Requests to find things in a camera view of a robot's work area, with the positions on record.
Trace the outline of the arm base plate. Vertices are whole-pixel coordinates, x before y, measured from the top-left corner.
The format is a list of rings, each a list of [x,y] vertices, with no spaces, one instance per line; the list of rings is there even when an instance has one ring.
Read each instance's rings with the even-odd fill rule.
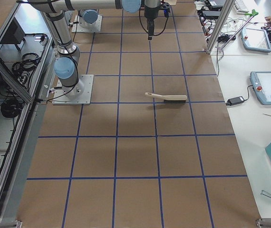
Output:
[[[94,75],[79,75],[79,81],[71,92],[67,95],[67,87],[63,87],[60,80],[57,81],[57,86],[62,87],[54,93],[55,99],[52,100],[53,105],[90,105]]]
[[[101,25],[102,15],[98,15],[97,20],[93,23],[87,23],[80,16],[76,16],[71,31],[77,33],[99,33]]]

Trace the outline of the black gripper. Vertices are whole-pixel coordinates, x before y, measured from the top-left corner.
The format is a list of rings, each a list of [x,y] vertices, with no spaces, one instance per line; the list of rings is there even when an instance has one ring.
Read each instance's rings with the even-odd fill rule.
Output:
[[[148,40],[152,40],[154,36],[155,23],[161,6],[160,0],[145,0],[144,1],[144,16],[147,20]]]

